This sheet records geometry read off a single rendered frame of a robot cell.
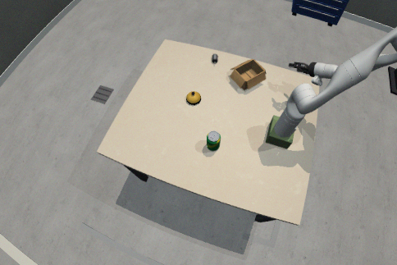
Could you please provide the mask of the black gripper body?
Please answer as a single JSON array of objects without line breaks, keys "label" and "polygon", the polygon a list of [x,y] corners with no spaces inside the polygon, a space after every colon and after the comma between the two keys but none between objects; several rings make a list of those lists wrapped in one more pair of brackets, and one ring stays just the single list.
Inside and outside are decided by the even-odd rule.
[{"label": "black gripper body", "polygon": [[314,77],[314,76],[315,76],[315,75],[314,75],[314,67],[315,67],[316,63],[317,63],[317,62],[311,62],[309,66],[305,65],[306,68],[304,68],[304,69],[301,68],[301,69],[302,69],[302,70],[308,71],[309,75],[310,75],[311,77]]}]

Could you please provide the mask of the green drink can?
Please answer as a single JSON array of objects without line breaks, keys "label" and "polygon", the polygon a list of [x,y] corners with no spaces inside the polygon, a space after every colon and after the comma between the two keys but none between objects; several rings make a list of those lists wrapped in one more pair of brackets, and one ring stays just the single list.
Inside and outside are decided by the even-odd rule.
[{"label": "green drink can", "polygon": [[207,135],[207,147],[211,151],[217,151],[219,149],[221,136],[217,131],[211,131]]}]

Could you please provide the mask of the brass dome bell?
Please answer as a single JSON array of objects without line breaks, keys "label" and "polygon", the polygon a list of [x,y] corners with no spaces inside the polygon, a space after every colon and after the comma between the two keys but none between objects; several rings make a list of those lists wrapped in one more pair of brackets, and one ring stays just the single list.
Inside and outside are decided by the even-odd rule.
[{"label": "brass dome bell", "polygon": [[196,104],[200,103],[201,96],[198,92],[193,91],[187,94],[186,101],[188,104],[195,106]]}]

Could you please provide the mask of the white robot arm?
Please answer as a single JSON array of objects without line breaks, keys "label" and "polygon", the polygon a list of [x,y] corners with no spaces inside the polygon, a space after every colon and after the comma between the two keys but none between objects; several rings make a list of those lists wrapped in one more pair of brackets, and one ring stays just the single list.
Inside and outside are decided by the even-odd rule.
[{"label": "white robot arm", "polygon": [[322,86],[322,78],[326,78],[331,79],[329,84],[318,95],[310,84],[304,83],[297,86],[274,126],[276,134],[282,138],[290,137],[306,114],[315,111],[336,95],[365,80],[372,71],[396,63],[397,53],[381,54],[388,43],[391,43],[397,52],[397,27],[339,66],[316,63],[312,83]]}]

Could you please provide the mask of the brown cardboard box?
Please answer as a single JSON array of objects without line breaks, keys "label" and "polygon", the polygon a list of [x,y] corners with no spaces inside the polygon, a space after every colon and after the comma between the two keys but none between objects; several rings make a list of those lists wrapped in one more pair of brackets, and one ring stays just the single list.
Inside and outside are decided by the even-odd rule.
[{"label": "brown cardboard box", "polygon": [[[241,65],[243,64],[243,65]],[[230,78],[243,90],[250,89],[255,85],[259,84],[260,82],[266,79],[266,70],[258,64],[254,59],[246,61],[246,63],[241,63],[238,66],[233,67],[233,72],[230,75]],[[237,71],[242,75],[239,75]],[[262,72],[262,73],[261,73]],[[258,75],[259,74],[259,75]],[[258,75],[258,76],[256,76]],[[254,77],[254,78],[252,78]],[[251,78],[251,80],[249,80]],[[242,84],[244,84],[242,86]]]}]

